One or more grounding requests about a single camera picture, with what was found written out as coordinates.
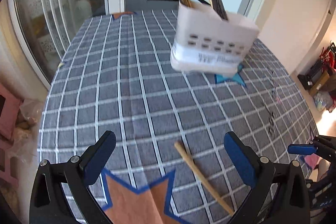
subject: plastic bag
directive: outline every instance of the plastic bag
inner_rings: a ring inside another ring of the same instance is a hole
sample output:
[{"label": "plastic bag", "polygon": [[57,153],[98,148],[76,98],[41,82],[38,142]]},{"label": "plastic bag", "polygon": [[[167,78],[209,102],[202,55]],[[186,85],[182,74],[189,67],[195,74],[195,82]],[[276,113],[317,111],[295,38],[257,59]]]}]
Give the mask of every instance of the plastic bag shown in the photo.
[{"label": "plastic bag", "polygon": [[38,123],[42,115],[43,103],[33,100],[24,100],[20,106],[21,114],[30,126]]},{"label": "plastic bag", "polygon": [[319,91],[317,94],[314,95],[313,98],[318,111],[322,111],[325,108],[329,108],[334,104],[334,100],[326,91]]},{"label": "plastic bag", "polygon": [[13,139],[13,146],[7,150],[9,157],[16,157],[24,163],[31,162],[31,151],[34,150],[36,143],[36,141],[33,140],[31,131],[17,127],[13,131]]}]

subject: table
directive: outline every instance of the table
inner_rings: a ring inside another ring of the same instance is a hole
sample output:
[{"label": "table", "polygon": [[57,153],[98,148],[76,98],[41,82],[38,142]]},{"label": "table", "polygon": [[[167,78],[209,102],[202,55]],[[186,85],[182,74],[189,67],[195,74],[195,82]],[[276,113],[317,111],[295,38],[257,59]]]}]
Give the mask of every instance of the table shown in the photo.
[{"label": "table", "polygon": [[[307,165],[286,148],[307,143],[310,132],[318,132],[294,81],[259,40],[243,61],[245,88],[234,82],[216,84],[212,74],[174,71],[169,57],[176,16],[177,11],[163,10],[84,22],[51,84],[39,159],[67,161],[111,130],[117,146],[105,167],[116,179],[135,190],[172,176],[165,214],[175,215],[175,223],[226,223],[230,216],[195,179],[174,142],[184,144],[236,210],[249,187],[225,152],[227,131],[272,161],[298,159],[305,177]],[[90,189],[106,209],[111,198],[103,191],[103,177]],[[267,201],[275,190],[273,185]],[[64,191],[74,215],[84,223],[66,185]]]}]

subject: floor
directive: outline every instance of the floor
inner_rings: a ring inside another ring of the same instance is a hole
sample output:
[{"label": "floor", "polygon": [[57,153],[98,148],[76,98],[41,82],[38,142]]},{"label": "floor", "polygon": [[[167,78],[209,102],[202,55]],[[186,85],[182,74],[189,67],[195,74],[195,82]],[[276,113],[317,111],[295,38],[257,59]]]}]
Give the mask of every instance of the floor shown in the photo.
[{"label": "floor", "polygon": [[[328,111],[319,112],[314,104],[313,98],[304,90],[303,86],[296,77],[297,73],[294,72],[291,77],[299,87],[303,97],[305,98],[317,124],[317,128],[321,135],[336,136],[336,111],[329,113]],[[38,159],[36,153],[37,138],[38,138],[38,126],[32,129],[32,133],[35,139],[35,146],[31,152],[31,161],[29,164],[20,162],[18,164],[18,179],[19,179],[19,206],[21,213],[22,224],[29,223],[29,203],[31,197],[31,191],[33,181],[35,178],[36,170],[38,167]],[[314,172],[311,176],[313,180],[316,180],[317,172]]]}]

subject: red object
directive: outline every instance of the red object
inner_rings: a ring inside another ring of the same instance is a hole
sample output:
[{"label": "red object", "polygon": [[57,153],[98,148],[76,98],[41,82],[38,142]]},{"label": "red object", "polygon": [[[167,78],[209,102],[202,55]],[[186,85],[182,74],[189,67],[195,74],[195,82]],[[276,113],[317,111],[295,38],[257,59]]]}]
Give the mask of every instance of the red object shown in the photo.
[{"label": "red object", "polygon": [[10,140],[15,127],[21,100],[0,84],[0,134]]},{"label": "red object", "polygon": [[335,70],[335,54],[330,50],[330,47],[328,47],[325,51],[324,47],[322,49],[320,59],[323,61],[324,65],[322,68],[322,73],[327,70],[328,68],[332,69],[332,71]]}]

